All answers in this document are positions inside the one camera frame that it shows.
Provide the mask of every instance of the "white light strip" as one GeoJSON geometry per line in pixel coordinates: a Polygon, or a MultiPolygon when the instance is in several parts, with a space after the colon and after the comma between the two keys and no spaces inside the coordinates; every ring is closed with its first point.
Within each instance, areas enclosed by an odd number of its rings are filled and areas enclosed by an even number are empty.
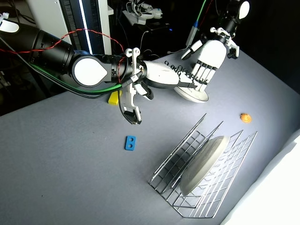
{"type": "MultiPolygon", "coordinates": [[[[80,6],[81,16],[82,16],[82,20],[83,20],[83,26],[84,26],[85,29],[87,29],[88,26],[86,25],[86,20],[85,20],[85,15],[84,15],[84,9],[83,9],[83,1],[82,0],[79,0],[79,6],[80,6]]],[[[90,45],[89,32],[87,30],[85,31],[85,36],[86,36],[86,39],[88,41],[88,46],[89,46],[90,54],[93,54],[92,47],[90,45]]]]}

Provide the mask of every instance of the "green cable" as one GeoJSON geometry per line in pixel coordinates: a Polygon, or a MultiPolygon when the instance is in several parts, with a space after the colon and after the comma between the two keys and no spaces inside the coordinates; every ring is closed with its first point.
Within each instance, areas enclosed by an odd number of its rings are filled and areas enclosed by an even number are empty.
{"type": "Polygon", "coordinates": [[[201,7],[201,9],[200,9],[200,12],[199,12],[199,15],[198,15],[198,17],[197,17],[197,20],[196,20],[196,21],[199,21],[199,18],[200,18],[200,15],[201,15],[201,13],[202,13],[202,10],[203,10],[203,8],[204,8],[204,4],[205,4],[205,2],[206,2],[206,0],[204,0],[204,1],[203,1],[202,7],[201,7]]]}
{"type": "Polygon", "coordinates": [[[44,69],[42,69],[41,67],[37,66],[37,65],[34,65],[34,64],[31,64],[35,69],[38,69],[39,71],[42,71],[44,72],[45,74],[51,76],[53,79],[57,80],[58,82],[60,83],[63,83],[64,85],[67,85],[68,87],[70,88],[73,88],[73,89],[76,89],[76,90],[79,90],[79,91],[84,91],[86,93],[102,93],[102,92],[106,92],[106,91],[111,91],[111,90],[114,90],[114,89],[117,89],[117,88],[120,88],[122,87],[121,84],[116,84],[112,87],[109,87],[109,88],[105,88],[105,89],[101,89],[101,90],[82,90],[82,89],[78,89],[76,87],[73,87],[71,85],[69,85],[68,83],[65,83],[63,81],[61,81],[60,79],[56,78],[55,76],[53,76],[52,74],[48,73],[47,71],[45,71],[44,69]]]}

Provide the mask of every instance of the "wire dish rack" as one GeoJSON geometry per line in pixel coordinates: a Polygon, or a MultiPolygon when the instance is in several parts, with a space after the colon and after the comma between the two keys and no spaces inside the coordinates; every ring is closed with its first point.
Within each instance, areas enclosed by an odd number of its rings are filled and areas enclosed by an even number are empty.
{"type": "Polygon", "coordinates": [[[257,132],[239,141],[243,130],[230,137],[223,154],[205,178],[188,195],[179,187],[180,177],[201,147],[214,135],[223,122],[208,136],[198,130],[205,115],[196,123],[166,160],[154,172],[149,184],[185,218],[214,218],[217,214],[257,132]]]}

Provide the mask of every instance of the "blue block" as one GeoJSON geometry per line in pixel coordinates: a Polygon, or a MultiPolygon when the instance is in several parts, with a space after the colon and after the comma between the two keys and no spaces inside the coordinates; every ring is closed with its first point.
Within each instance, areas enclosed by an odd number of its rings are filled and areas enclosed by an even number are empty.
{"type": "Polygon", "coordinates": [[[133,151],[135,149],[135,136],[127,136],[125,149],[128,151],[133,151]]]}

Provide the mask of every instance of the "gray tabletop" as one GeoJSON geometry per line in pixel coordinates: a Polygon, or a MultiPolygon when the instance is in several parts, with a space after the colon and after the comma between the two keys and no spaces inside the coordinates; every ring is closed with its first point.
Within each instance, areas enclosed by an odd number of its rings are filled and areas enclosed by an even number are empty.
{"type": "MultiPolygon", "coordinates": [[[[182,64],[174,54],[168,60],[182,64]]],[[[190,67],[191,59],[184,66],[190,67]]],[[[139,126],[107,99],[64,93],[0,117],[1,225],[216,225],[299,127],[300,96],[243,52],[226,59],[207,88],[209,101],[189,102],[173,90],[141,96],[139,126]],[[244,129],[258,136],[214,219],[182,218],[147,183],[154,170],[205,114],[204,134],[244,129]],[[253,117],[250,124],[240,113],[253,117]],[[135,135],[134,151],[124,150],[135,135]]]]}

